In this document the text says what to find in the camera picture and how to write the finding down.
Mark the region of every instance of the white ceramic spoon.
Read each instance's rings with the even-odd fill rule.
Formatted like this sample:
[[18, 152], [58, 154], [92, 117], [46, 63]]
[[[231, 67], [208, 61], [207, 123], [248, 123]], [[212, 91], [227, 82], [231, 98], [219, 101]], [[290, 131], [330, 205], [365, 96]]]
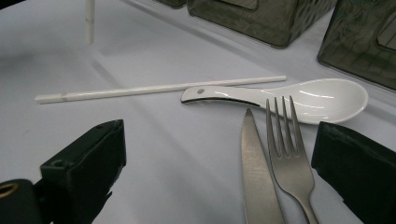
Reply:
[[[319, 124], [321, 121], [338, 123], [358, 115], [368, 103], [367, 91], [359, 84], [339, 78], [324, 78], [271, 90], [201, 86], [183, 92], [182, 103], [200, 100], [226, 100], [266, 107], [270, 100], [274, 112], [274, 98], [293, 97], [297, 117], [300, 122]], [[282, 104], [278, 104], [283, 116]], [[290, 104], [286, 104], [290, 118]]]

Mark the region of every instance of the white chopstick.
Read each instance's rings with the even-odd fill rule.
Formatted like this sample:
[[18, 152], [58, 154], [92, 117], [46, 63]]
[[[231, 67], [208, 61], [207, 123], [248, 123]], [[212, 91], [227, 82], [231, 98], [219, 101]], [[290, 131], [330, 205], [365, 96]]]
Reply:
[[100, 98], [108, 98], [108, 97], [157, 93], [157, 92], [165, 92], [165, 91], [184, 91], [190, 87], [196, 87], [196, 86], [236, 86], [236, 85], [263, 83], [263, 82], [276, 82], [276, 81], [284, 81], [284, 80], [286, 80], [286, 77], [256, 77], [256, 78], [184, 83], [184, 84], [163, 85], [163, 86], [135, 87], [130, 89], [114, 89], [114, 90], [105, 90], [105, 91], [78, 91], [78, 92], [68, 92], [68, 93], [37, 95], [35, 101], [42, 105], [42, 104], [61, 103], [61, 102], [70, 102], [70, 101], [100, 99]]
[[85, 0], [85, 39], [88, 44], [93, 43], [94, 14], [95, 0]]

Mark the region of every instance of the knife blade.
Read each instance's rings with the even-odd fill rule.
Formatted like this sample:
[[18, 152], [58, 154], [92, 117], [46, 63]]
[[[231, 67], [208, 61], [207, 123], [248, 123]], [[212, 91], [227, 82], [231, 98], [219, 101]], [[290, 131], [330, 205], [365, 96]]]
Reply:
[[247, 224], [284, 223], [274, 182], [250, 109], [247, 110], [242, 128], [241, 153]]

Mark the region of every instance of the table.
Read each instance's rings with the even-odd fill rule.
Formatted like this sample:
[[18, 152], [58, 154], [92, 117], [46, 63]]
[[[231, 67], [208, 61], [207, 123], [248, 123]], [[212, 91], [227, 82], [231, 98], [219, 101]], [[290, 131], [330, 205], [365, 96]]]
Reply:
[[[84, 13], [78, 0], [27, 0], [0, 11], [0, 182], [38, 181], [44, 161], [91, 127], [123, 119], [127, 166], [94, 223], [245, 223], [240, 135], [250, 107], [260, 135], [266, 136], [259, 108], [183, 105], [181, 91], [36, 104], [35, 96], [45, 93], [288, 77], [246, 86], [269, 89], [345, 78], [361, 84], [370, 100], [341, 125], [396, 149], [395, 93], [317, 62], [331, 12], [287, 49], [272, 49], [191, 17], [185, 7], [171, 9], [150, 0], [97, 0], [95, 40], [87, 45]], [[309, 159], [317, 129], [302, 124]], [[361, 223], [313, 173], [311, 201], [320, 223]], [[277, 190], [287, 223], [305, 223], [298, 204]]]

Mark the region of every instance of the cutlery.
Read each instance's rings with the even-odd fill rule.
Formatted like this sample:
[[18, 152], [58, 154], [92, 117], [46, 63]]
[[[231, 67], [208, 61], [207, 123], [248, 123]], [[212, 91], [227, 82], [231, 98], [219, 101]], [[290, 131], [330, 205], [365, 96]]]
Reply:
[[266, 108], [266, 99], [292, 95], [300, 122], [338, 123], [358, 115], [368, 103], [367, 91], [359, 84], [340, 78], [323, 78], [271, 90], [201, 86], [183, 92], [182, 103], [225, 100]]
[[95, 0], [85, 0], [85, 39], [88, 44], [93, 43], [93, 24], [95, 20]]
[[165, 91], [184, 91], [194, 86], [207, 86], [207, 85], [235, 86], [235, 85], [259, 83], [259, 82], [275, 82], [275, 81], [284, 81], [284, 80], [286, 80], [286, 77], [253, 77], [253, 78], [242, 78], [242, 79], [232, 79], [232, 80], [134, 87], [134, 88], [126, 88], [126, 89], [103, 90], [103, 91], [76, 91], [76, 92], [37, 95], [35, 97], [35, 101], [42, 105], [42, 104], [61, 103], [61, 102], [70, 102], [70, 101], [101, 99], [108, 97], [158, 93]]
[[247, 224], [284, 223], [274, 183], [250, 109], [245, 115], [241, 142]]
[[[267, 100], [267, 108], [270, 107], [269, 100]], [[285, 110], [285, 98], [282, 97], [283, 113]], [[280, 127], [279, 113], [277, 110], [277, 102], [275, 98], [275, 113], [276, 113], [276, 130], [277, 130], [277, 149], [274, 137], [274, 131], [271, 120], [271, 113], [267, 113], [267, 139], [268, 148], [270, 151], [271, 164], [273, 167], [276, 183], [295, 198], [304, 210], [304, 216], [309, 224], [318, 223], [314, 210], [310, 203], [311, 191], [315, 186], [314, 177], [309, 166], [308, 158], [306, 157], [304, 142], [301, 136], [300, 127], [297, 121], [297, 115], [294, 108], [293, 100], [290, 97], [291, 119], [294, 127], [294, 142], [293, 146], [289, 128], [288, 119], [284, 119], [284, 125], [287, 139], [287, 147], [285, 147], [282, 130]]]

